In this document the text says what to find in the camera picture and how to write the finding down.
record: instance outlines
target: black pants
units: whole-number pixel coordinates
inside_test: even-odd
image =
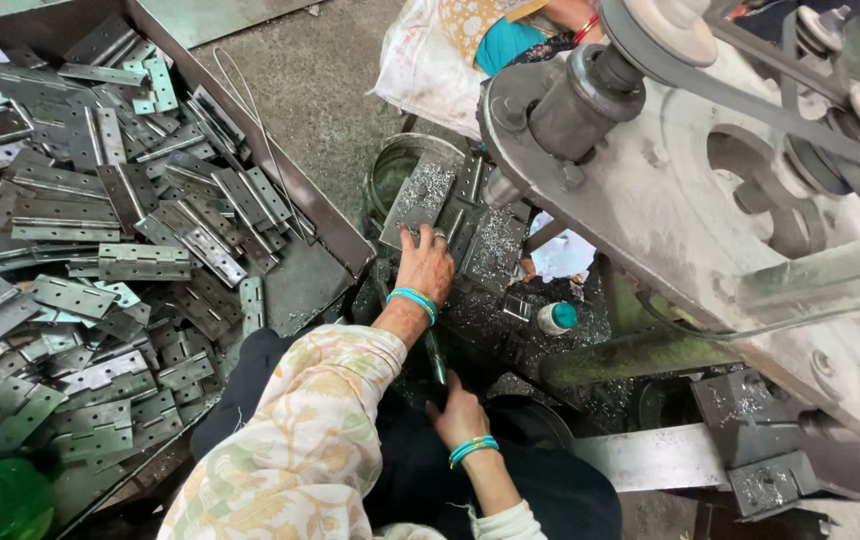
[[[246,338],[220,402],[194,431],[191,450],[197,460],[230,436],[241,417],[247,422],[254,416],[280,357],[297,339],[266,328]],[[449,452],[423,411],[388,391],[377,408],[376,429],[383,470],[364,499],[370,525],[417,523],[447,540],[471,539],[467,510],[457,506],[476,506],[470,479],[459,466],[450,470]],[[548,538],[620,538],[620,502],[603,474],[562,449],[525,448],[494,436],[516,489]],[[479,506],[477,515],[482,515]]]

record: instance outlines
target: pile of metal hinges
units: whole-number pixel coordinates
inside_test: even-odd
[[[0,49],[0,458],[56,457],[58,523],[216,401],[305,220],[120,17],[64,60]]]

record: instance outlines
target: crumpled paper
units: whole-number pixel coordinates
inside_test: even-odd
[[[533,219],[530,235],[532,236],[551,221],[553,217],[550,214],[541,212]],[[579,276],[580,280],[584,281],[590,275],[587,269],[593,264],[595,253],[597,248],[568,228],[533,250],[530,253],[530,259],[533,261],[536,275],[543,278],[544,284],[550,283],[554,278],[573,276]]]

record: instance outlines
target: white bottle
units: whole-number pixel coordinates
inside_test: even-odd
[[[566,334],[577,326],[577,310],[565,301],[556,301],[536,313],[536,325],[547,336]]]

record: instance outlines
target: bangle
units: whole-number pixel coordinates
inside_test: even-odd
[[[593,13],[593,16],[586,21],[586,24],[580,27],[580,30],[577,30],[577,32],[573,34],[573,44],[579,45],[580,42],[587,37],[587,34],[590,33],[593,27],[597,25],[597,21],[599,20],[600,16]]]
[[[409,298],[416,302],[427,315],[430,315],[430,326],[437,322],[437,306],[432,300],[426,297],[424,293],[418,292],[408,287],[397,287],[393,292],[387,295],[387,304],[395,297]]]
[[[470,439],[450,452],[450,469],[452,470],[454,465],[460,463],[460,460],[465,458],[467,454],[480,450],[481,448],[500,450],[500,445],[496,444],[496,439],[490,435]]]

